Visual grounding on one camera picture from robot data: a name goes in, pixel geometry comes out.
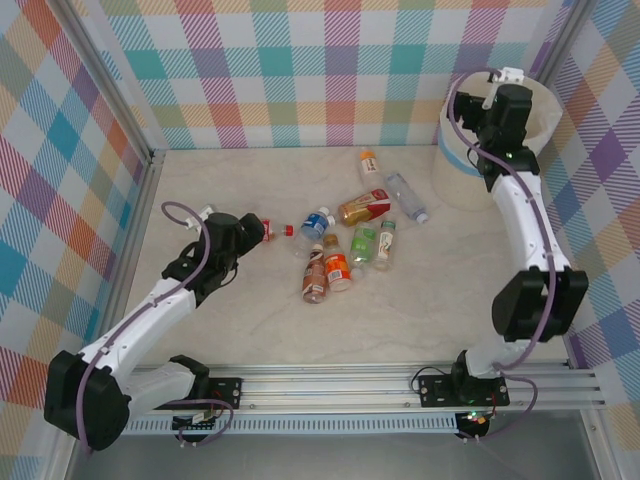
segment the plaid fabric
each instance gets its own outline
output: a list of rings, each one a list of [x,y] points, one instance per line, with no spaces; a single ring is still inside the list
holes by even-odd
[[[566,113],[541,156],[551,223],[591,282],[570,344],[598,373],[631,451],[640,450],[638,25],[640,2],[600,1],[555,82]]]
[[[36,476],[47,366],[98,325],[142,161],[45,0],[0,5],[0,479]]]
[[[75,4],[87,31],[154,144],[83,1]],[[528,70],[536,38],[545,40],[538,68],[572,2],[99,3],[159,135],[190,149],[432,143],[452,77],[485,65]],[[561,4],[556,23],[541,30],[546,9]]]

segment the colorful checkered backdrop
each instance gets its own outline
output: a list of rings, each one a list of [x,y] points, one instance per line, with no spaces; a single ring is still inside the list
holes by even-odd
[[[0,479],[50,455],[47,366],[98,325],[142,161],[45,0],[0,4]]]
[[[537,72],[573,1],[74,4],[149,142],[189,149],[432,143],[452,76]]]
[[[601,0],[554,85],[565,115],[541,156],[559,239],[591,286],[570,332],[640,478],[640,1]]]

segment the metal extrusion rail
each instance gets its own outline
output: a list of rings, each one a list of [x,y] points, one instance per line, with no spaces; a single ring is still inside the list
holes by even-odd
[[[241,377],[241,406],[228,433],[392,433],[456,431],[455,414],[468,408],[420,407],[409,381],[425,364],[214,366],[212,377]],[[446,363],[430,366],[448,369]],[[597,410],[605,407],[595,375],[566,363],[534,362],[516,370],[536,382],[536,410]],[[517,412],[531,400],[531,388],[507,382]],[[158,410],[132,421],[124,435],[173,434],[171,417],[197,410]]]

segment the white bucket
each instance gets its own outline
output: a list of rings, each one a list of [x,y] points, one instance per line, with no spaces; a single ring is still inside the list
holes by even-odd
[[[491,83],[487,82],[488,75],[488,73],[471,75],[464,81],[460,91],[486,97],[491,90]],[[537,156],[558,126],[562,117],[562,108],[553,93],[544,85],[525,77],[524,86],[533,92],[524,145]],[[493,198],[487,192],[484,179],[467,159],[468,147],[458,138],[449,123],[447,102],[440,112],[438,151],[431,172],[433,188],[447,205],[467,211],[486,210],[493,205]],[[471,143],[478,141],[470,130],[462,130],[462,132]]]

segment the white floor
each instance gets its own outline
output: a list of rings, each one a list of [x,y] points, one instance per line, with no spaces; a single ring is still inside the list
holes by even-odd
[[[153,287],[195,232],[164,217],[160,204],[194,209],[214,203],[242,216],[254,212],[298,226],[320,206],[332,211],[362,193],[357,148],[169,152],[154,201],[128,309]],[[387,363],[453,361],[493,331],[491,302],[513,275],[496,207],[462,212],[430,184],[435,147],[380,147],[383,168],[397,169],[420,193],[430,220],[399,219],[395,266],[367,276],[321,305],[300,297],[306,262],[289,239],[256,247],[240,260],[238,278],[172,328],[143,363],[176,354],[206,364]],[[352,230],[337,227],[348,250]],[[565,359],[562,340],[540,345],[537,359]]]

